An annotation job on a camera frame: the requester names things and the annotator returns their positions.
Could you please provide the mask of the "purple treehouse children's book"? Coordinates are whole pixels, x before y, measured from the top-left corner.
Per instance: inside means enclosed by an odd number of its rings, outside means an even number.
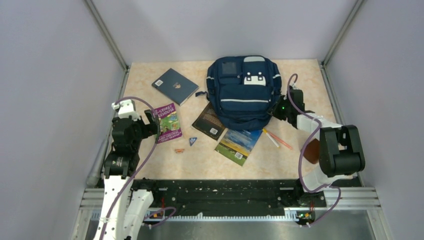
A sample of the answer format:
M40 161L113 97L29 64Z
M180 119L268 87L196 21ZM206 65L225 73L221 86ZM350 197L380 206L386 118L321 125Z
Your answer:
M160 127L157 140L158 144L172 141L183 136L177 108L174 103L156 108L155 113L159 118Z

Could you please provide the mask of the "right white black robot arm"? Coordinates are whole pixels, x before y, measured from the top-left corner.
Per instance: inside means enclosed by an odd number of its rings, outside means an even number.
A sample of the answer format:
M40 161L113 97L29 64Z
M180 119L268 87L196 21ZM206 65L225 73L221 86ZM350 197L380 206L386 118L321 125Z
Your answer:
M306 159L308 144L314 140L319 144L318 166L306 175L302 174L302 167L298 167L302 187L293 192L293 200L297 205L307 206L313 200L314 192L330 186L343 176L364 170L366 161L359 129L355 125L341 125L313 111L306 111L302 90L289 86L270 114L309 134L300 150L300 163Z

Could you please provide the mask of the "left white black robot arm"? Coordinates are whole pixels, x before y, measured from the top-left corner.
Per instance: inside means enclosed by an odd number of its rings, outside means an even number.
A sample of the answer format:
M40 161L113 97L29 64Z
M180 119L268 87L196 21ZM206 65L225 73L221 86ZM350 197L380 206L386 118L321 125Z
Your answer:
M96 240L135 240L149 207L160 202L154 188L133 190L143 139L158 133L154 112L145 110L149 123L141 118L115 117L112 120L111 151L104 161L104 191Z

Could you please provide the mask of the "navy blue student backpack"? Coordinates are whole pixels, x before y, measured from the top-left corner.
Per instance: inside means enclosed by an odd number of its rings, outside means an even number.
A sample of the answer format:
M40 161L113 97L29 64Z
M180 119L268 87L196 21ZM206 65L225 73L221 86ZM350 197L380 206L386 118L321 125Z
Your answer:
M282 92L278 65L262 55L217 59L206 74L205 95L220 122L234 131L260 131Z

